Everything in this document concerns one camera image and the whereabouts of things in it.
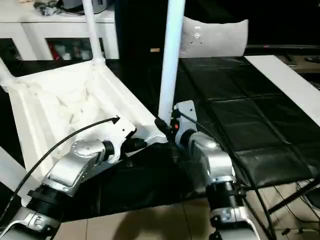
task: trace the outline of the white metal pole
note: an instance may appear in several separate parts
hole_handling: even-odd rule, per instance
[[[8,92],[8,89],[6,86],[10,84],[14,84],[16,82],[17,82],[17,79],[14,76],[12,76],[9,69],[5,65],[4,61],[2,61],[0,57],[0,86],[3,88],[3,90]]]
[[[158,116],[170,124],[174,104],[181,32],[186,0],[169,0]]]
[[[0,147],[0,182],[14,191],[26,174],[27,171],[2,147]],[[30,176],[18,192],[18,195],[22,199],[30,200],[27,196],[28,192],[36,189],[39,185],[40,183]]]
[[[95,21],[94,9],[91,0],[82,0],[84,14],[86,18],[86,24],[88,26],[90,44],[93,55],[93,62],[96,64],[101,64],[105,62],[102,56],[101,46],[98,38],[98,31]]]

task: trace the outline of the floor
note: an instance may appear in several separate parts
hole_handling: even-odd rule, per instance
[[[295,70],[297,73],[320,73],[320,63],[306,61],[312,55],[283,55],[277,56],[281,61]]]
[[[285,198],[296,191],[296,184],[276,187]],[[267,207],[281,201],[273,187],[261,189]],[[248,199],[264,223],[267,222],[253,191]],[[297,199],[289,205],[299,218],[317,221],[308,206]],[[271,216],[278,240],[320,240],[317,223],[298,222],[282,208]],[[287,235],[282,232],[289,228]],[[257,228],[261,240],[267,238]],[[137,211],[118,213],[91,219],[63,223],[55,240],[207,240],[213,228],[209,222],[209,208],[205,199],[197,199],[170,206],[159,206]]]

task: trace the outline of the black wire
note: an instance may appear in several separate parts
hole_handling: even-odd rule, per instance
[[[198,127],[200,127],[203,131],[205,131],[210,137],[212,137],[218,143],[218,141],[215,139],[214,135],[205,126],[203,126],[201,123],[199,123],[198,121],[192,119],[188,115],[185,115],[183,112],[179,111],[179,114],[181,116],[185,117],[186,119],[188,119],[189,121],[193,122],[194,124],[196,124]]]
[[[36,162],[36,164],[27,172],[27,174],[23,177],[23,179],[21,180],[21,182],[19,183],[18,187],[16,188],[16,190],[14,191],[14,193],[12,194],[7,206],[5,207],[1,217],[0,217],[0,223],[4,220],[6,213],[8,212],[11,203],[13,202],[13,200],[17,197],[18,192],[20,191],[21,187],[25,184],[25,182],[28,180],[28,178],[31,176],[31,174],[35,171],[35,169],[46,159],[46,157],[49,156],[50,153],[52,153],[57,147],[59,147],[61,144],[63,144],[65,141],[67,141],[68,139],[72,138],[73,136],[77,135],[80,132],[83,132],[84,130],[87,130],[89,128],[92,128],[96,125],[99,124],[103,124],[106,122],[110,122],[110,121],[116,121],[118,120],[118,117],[112,117],[112,118],[108,118],[102,121],[98,121],[95,122],[93,124],[90,124],[88,126],[85,126],[73,133],[71,133],[70,135],[66,136],[64,139],[62,139],[61,141],[59,141],[56,145],[54,145],[49,151],[47,151],[40,159],[39,161]]]
[[[266,226],[263,224],[261,219],[258,217],[258,214],[254,210],[254,208],[251,206],[251,204],[249,203],[248,199],[246,197],[244,197],[243,201],[246,204],[246,206],[248,207],[248,209],[250,210],[250,212],[252,213],[252,215],[254,216],[254,218],[256,219],[256,221],[258,222],[258,224],[260,225],[260,227],[262,228],[262,230],[263,230],[264,234],[266,235],[266,237],[268,239],[272,239],[272,236],[270,235],[270,232],[268,231]]]
[[[215,139],[215,137],[213,136],[213,134],[205,127],[203,126],[201,123],[197,122],[196,120],[192,119],[191,117],[185,115],[184,113],[180,112],[179,111],[179,114],[183,117],[185,117],[186,119],[190,120],[191,122],[195,123],[197,126],[199,126],[202,130],[204,130],[210,137],[212,137],[217,143],[218,141]],[[222,127],[220,127],[219,129],[223,134],[223,136],[225,138],[227,138],[227,135],[225,134],[225,131],[222,129]],[[244,174],[246,175],[247,179],[249,180],[249,183],[250,185],[253,187],[253,190],[255,192],[255,194],[257,195],[258,199],[259,199],[259,202],[262,206],[262,209],[263,209],[263,212],[265,214],[265,217],[268,221],[268,224],[269,224],[269,228],[270,228],[270,231],[271,231],[271,235],[269,234],[267,228],[264,226],[262,227],[263,231],[265,231],[265,234],[266,236],[268,237],[268,239],[272,240],[276,240],[277,239],[277,235],[276,235],[276,231],[275,231],[275,228],[273,226],[273,223],[272,223],[272,220],[271,220],[271,217],[270,217],[270,214],[268,213],[268,209],[265,205],[265,202],[263,201],[262,197],[261,197],[261,194],[259,193],[258,191],[258,188],[257,188],[257,185],[255,184],[253,178],[251,177],[251,175],[249,174],[249,171],[247,170],[247,168],[238,160],[238,158],[235,156],[235,154],[233,153],[232,149],[229,149],[229,151],[227,150],[226,151],[229,155],[232,155],[233,156],[233,159],[235,161],[237,161],[238,165],[240,165],[240,168],[243,170]]]
[[[301,189],[300,184],[297,182],[296,183],[298,189]],[[310,210],[313,212],[313,214],[316,216],[317,219],[319,219],[319,223],[320,223],[320,217],[318,216],[318,214],[316,213],[314,207],[307,201],[304,200],[304,198],[302,196],[300,196],[300,199],[302,200],[302,202],[304,202],[309,208]]]
[[[282,200],[285,200],[284,197],[281,195],[281,193],[279,192],[279,190],[273,186],[274,189],[276,190],[276,192],[278,193],[278,195],[282,198]],[[319,223],[319,221],[309,221],[309,220],[303,220],[301,218],[299,218],[298,216],[296,216],[293,211],[290,209],[290,207],[288,205],[285,205],[285,207],[288,209],[289,213],[298,221],[302,222],[302,223]]]

